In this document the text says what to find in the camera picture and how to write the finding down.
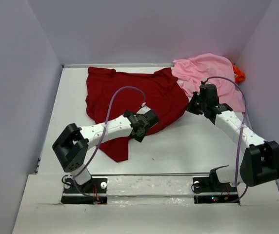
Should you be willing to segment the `dark red t shirt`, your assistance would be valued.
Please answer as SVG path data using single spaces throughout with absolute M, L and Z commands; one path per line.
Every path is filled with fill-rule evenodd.
M 159 123 L 148 131 L 156 134 L 178 120 L 189 103 L 170 68 L 153 74 L 118 72 L 115 69 L 88 68 L 86 112 L 95 122 L 115 119 L 126 110 L 136 112 L 146 102 Z

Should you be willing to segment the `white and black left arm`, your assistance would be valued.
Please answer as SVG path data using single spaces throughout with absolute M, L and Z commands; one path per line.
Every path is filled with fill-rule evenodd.
M 65 173 L 72 176 L 74 187 L 84 196 L 93 186 L 93 178 L 84 163 L 87 152 L 95 148 L 95 156 L 102 143 L 120 137 L 142 142 L 149 129 L 159 122 L 157 114 L 147 106 L 138 112 L 125 111 L 123 115 L 103 123 L 79 127 L 72 123 L 65 127 L 52 149 Z

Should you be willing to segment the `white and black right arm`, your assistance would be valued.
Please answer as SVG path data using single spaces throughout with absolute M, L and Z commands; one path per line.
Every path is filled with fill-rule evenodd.
M 201 85 L 199 92 L 194 92 L 187 111 L 205 116 L 237 144 L 235 165 L 210 171 L 211 190 L 219 191 L 226 183 L 233 187 L 241 183 L 254 187 L 279 179 L 279 144 L 255 134 L 228 104 L 221 104 L 215 85 Z

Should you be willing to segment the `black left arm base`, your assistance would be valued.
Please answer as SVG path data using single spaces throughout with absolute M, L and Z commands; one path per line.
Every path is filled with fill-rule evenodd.
M 64 175 L 61 179 L 63 192 L 61 196 L 62 204 L 71 205 L 105 205 L 107 204 L 108 177 L 95 176 L 84 185 L 74 185 L 74 181 L 69 175 Z

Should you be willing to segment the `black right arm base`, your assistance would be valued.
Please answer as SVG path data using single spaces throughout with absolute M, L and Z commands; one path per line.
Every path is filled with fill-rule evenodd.
M 236 187 L 228 183 L 212 182 L 208 176 L 193 177 L 191 190 L 195 204 L 231 203 L 239 198 Z

